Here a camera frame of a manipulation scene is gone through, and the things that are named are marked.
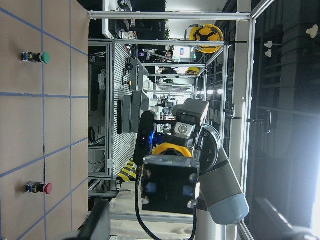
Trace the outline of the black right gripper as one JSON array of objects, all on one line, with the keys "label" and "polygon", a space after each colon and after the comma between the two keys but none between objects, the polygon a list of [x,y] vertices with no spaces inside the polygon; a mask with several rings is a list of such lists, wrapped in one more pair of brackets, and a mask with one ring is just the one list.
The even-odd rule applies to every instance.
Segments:
[{"label": "black right gripper", "polygon": [[178,107],[175,124],[164,137],[163,155],[193,155],[197,140],[208,113],[209,103],[204,100],[188,98]]}]

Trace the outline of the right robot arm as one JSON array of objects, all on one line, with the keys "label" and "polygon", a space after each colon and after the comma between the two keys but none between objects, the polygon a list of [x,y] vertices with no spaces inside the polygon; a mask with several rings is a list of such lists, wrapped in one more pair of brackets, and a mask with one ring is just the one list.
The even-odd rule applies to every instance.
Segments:
[{"label": "right robot arm", "polygon": [[175,112],[175,124],[165,142],[154,153],[182,155],[199,162],[198,208],[207,211],[214,223],[233,225],[249,213],[239,181],[224,150],[219,132],[205,124],[207,101],[188,98]]}]

